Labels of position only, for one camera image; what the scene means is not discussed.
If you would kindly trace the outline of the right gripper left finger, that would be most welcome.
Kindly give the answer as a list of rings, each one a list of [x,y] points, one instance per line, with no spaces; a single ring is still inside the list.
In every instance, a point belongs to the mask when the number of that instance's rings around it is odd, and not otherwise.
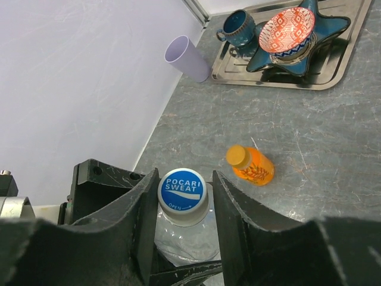
[[[2,285],[148,285],[157,217],[157,169],[72,225],[1,220]]]

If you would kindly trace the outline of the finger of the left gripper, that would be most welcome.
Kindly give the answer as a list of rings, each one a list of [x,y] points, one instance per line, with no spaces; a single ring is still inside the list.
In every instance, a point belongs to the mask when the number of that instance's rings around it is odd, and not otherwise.
[[[203,285],[208,278],[222,273],[222,263],[217,260],[175,267],[162,260],[155,262],[152,269],[154,273],[150,276],[149,285]]]

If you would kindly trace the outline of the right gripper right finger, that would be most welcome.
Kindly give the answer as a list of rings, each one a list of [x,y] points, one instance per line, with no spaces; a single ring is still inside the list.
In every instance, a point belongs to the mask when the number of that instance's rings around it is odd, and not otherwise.
[[[299,222],[248,197],[221,172],[213,193],[226,285],[379,285],[380,223]]]

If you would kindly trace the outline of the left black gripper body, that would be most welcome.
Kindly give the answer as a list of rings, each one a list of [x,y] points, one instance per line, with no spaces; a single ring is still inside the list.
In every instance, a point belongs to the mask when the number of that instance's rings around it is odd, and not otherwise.
[[[58,224],[72,224],[103,208],[129,192],[144,176],[93,158],[75,165],[67,202],[60,205]]]

